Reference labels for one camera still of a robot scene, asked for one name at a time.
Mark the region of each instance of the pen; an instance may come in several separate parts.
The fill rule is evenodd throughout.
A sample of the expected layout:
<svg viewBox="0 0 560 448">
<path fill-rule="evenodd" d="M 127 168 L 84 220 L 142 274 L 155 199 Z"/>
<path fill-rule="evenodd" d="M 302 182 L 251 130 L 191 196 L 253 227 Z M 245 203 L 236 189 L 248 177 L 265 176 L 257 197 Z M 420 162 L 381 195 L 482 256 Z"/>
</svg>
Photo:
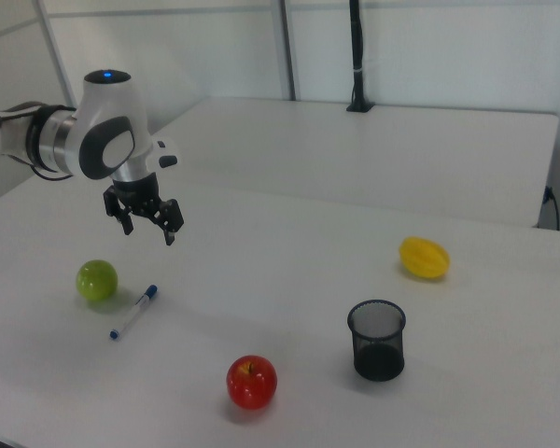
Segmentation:
<svg viewBox="0 0 560 448">
<path fill-rule="evenodd" d="M 110 339 L 112 341 L 117 340 L 124 332 L 124 330 L 126 330 L 126 328 L 128 328 L 132 324 L 132 322 L 139 316 L 139 313 L 146 310 L 147 306 L 156 295 L 156 292 L 158 292 L 158 287 L 156 287 L 155 285 L 151 285 L 147 289 L 143 296 L 141 296 L 139 300 L 134 304 L 133 308 L 129 310 L 129 313 L 124 316 L 122 324 L 110 331 Z"/>
</svg>

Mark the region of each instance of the black cable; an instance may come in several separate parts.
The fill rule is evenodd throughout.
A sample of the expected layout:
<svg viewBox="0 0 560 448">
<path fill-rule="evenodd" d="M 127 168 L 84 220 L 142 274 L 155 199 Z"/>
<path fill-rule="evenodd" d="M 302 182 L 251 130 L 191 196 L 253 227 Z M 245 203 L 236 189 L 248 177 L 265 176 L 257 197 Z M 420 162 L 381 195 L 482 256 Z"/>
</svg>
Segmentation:
<svg viewBox="0 0 560 448">
<path fill-rule="evenodd" d="M 560 230 L 560 213 L 558 212 L 558 201 L 556 200 L 553 193 L 552 192 L 550 192 L 550 193 L 552 195 L 553 208 L 556 211 L 556 230 L 559 231 Z"/>
<path fill-rule="evenodd" d="M 49 180 L 51 182 L 57 182 L 59 180 L 70 179 L 73 176 L 73 175 L 64 175 L 62 177 L 47 177 L 47 176 L 39 173 L 34 166 L 32 166 L 32 165 L 30 165 L 30 166 L 31 166 L 31 171 L 33 171 L 36 175 L 38 175 L 39 177 L 41 177 L 44 180 Z"/>
<path fill-rule="evenodd" d="M 560 212 L 558 210 L 558 201 L 556 200 L 556 197 L 553 195 L 553 189 L 552 187 L 546 187 L 545 191 L 543 193 L 543 202 L 542 204 L 546 204 L 548 203 L 549 200 L 553 201 L 553 208 L 556 211 L 556 230 L 560 231 Z"/>
</svg>

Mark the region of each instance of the blue pen cap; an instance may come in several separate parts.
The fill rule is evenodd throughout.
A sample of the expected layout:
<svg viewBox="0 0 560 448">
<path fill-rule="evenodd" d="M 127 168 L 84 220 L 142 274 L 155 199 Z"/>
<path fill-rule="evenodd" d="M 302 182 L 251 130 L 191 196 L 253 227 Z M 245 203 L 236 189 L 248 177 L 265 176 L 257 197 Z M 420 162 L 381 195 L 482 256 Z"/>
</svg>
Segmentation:
<svg viewBox="0 0 560 448">
<path fill-rule="evenodd" d="M 151 285 L 146 291 L 146 296 L 151 299 L 156 294 L 156 292 L 158 292 L 158 287 L 156 287 L 155 285 Z"/>
</svg>

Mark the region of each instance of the pen holder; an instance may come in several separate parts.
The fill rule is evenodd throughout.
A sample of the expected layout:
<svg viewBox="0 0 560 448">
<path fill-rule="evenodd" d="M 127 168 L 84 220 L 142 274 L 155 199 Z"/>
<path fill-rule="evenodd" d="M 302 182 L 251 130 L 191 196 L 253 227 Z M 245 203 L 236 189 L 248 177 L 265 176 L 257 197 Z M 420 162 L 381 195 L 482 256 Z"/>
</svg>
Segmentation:
<svg viewBox="0 0 560 448">
<path fill-rule="evenodd" d="M 355 370 L 371 381 L 388 381 L 404 369 L 404 312 L 390 301 L 364 301 L 347 318 L 353 334 Z"/>
</svg>

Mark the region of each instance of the white wall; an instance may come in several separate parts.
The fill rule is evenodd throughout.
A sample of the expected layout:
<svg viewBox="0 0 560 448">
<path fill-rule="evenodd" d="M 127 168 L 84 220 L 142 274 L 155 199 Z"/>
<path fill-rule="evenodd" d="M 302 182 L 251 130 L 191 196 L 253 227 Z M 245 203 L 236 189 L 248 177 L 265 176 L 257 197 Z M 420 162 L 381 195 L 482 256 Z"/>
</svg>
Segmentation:
<svg viewBox="0 0 560 448">
<path fill-rule="evenodd" d="M 0 110 L 29 100 L 63 104 L 56 73 L 31 0 L 0 0 Z M 0 196 L 31 174 L 1 158 Z"/>
<path fill-rule="evenodd" d="M 554 112 L 560 118 L 560 0 L 361 4 L 366 92 L 374 102 Z M 291 0 L 289 11 L 298 97 L 348 103 L 348 1 Z M 560 204 L 560 127 L 549 183 Z M 540 225 L 554 226 L 550 204 Z"/>
<path fill-rule="evenodd" d="M 154 132 L 207 96 L 288 98 L 275 0 L 46 0 L 74 98 L 90 71 L 131 74 Z"/>
</svg>

